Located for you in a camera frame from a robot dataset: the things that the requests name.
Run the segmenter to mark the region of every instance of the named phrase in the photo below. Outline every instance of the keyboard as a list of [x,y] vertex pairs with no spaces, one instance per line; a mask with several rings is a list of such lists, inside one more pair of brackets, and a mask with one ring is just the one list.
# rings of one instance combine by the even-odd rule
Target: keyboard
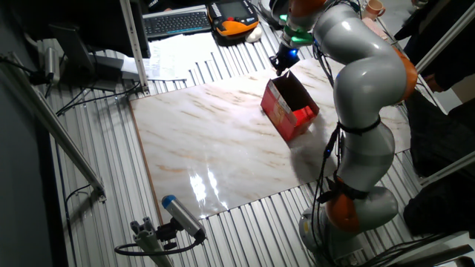
[[211,30],[206,12],[190,12],[145,18],[148,39],[177,34],[199,33]]

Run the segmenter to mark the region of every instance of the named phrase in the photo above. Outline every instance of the white marble surface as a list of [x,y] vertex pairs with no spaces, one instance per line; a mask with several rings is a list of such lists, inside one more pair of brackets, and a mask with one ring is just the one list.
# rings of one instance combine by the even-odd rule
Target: white marble surface
[[[342,66],[330,64],[335,76]],[[276,77],[271,70],[132,101],[157,199],[174,194],[193,215],[207,217],[314,180],[337,122],[333,90],[314,59],[292,72],[320,113],[289,144],[260,106],[266,83]],[[397,108],[384,108],[381,118],[393,131],[396,152],[408,149],[409,126]],[[334,170],[333,157],[325,172]]]

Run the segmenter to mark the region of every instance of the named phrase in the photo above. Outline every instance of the cardboard box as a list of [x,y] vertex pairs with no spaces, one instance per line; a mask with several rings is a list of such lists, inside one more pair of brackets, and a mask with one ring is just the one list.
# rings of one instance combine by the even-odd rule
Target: cardboard box
[[305,133],[320,111],[291,71],[269,80],[261,107],[285,141]]

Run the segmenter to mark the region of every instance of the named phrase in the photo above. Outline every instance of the monitor stand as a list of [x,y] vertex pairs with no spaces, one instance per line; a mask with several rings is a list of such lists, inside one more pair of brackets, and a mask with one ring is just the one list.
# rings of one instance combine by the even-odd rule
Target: monitor stand
[[122,73],[122,59],[91,55],[79,36],[77,26],[50,24],[50,29],[68,57],[60,83],[114,92],[117,84],[122,84],[122,78],[140,80],[137,73]]

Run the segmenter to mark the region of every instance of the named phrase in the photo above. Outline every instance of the black bag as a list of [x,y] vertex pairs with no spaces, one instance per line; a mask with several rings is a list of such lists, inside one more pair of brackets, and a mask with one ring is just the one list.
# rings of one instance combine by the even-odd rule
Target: black bag
[[[475,151],[475,133],[419,92],[406,101],[414,168],[428,177]],[[411,234],[475,229],[475,164],[423,188],[404,209]]]

